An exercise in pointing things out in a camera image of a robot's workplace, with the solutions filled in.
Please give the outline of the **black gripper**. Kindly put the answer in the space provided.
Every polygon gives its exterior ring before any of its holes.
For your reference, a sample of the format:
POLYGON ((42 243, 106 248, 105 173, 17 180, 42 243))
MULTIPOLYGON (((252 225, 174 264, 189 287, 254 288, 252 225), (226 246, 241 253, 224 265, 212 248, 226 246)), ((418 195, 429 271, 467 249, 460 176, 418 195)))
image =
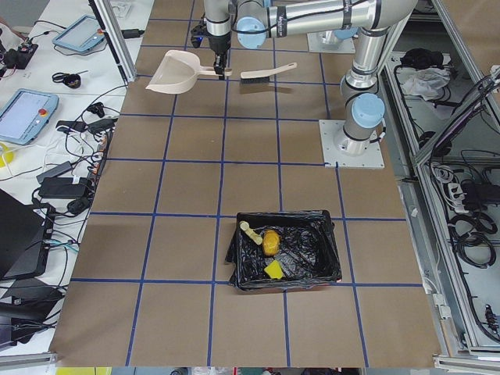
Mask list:
POLYGON ((230 35, 211 36, 210 48, 215 54, 213 63, 215 73, 220 80, 224 80, 226 78, 225 69, 227 66, 227 54, 230 50, 230 35))

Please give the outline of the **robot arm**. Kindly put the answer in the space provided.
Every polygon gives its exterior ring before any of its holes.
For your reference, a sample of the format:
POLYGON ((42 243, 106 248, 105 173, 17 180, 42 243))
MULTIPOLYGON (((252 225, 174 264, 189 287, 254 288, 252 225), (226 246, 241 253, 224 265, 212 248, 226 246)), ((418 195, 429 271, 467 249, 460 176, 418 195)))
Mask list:
POLYGON ((311 1, 271 5, 268 1, 206 1, 204 16, 191 38, 207 38, 215 54, 216 75, 225 79, 232 35, 248 49, 268 38, 304 34, 312 52, 355 52, 342 86, 364 93, 377 83, 383 57, 393 49, 414 1, 311 1))

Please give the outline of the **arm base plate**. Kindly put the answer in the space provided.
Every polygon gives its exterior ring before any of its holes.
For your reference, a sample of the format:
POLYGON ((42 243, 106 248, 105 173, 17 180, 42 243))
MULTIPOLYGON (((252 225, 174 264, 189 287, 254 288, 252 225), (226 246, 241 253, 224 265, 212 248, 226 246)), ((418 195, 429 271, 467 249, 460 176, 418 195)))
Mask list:
POLYGON ((353 38, 356 34, 356 29, 308 33, 309 51, 316 53, 354 54, 355 46, 353 38))
POLYGON ((383 169, 384 159, 376 130, 373 129, 368 140, 354 141, 345 134, 344 124, 344 120, 319 121, 325 167, 383 169))

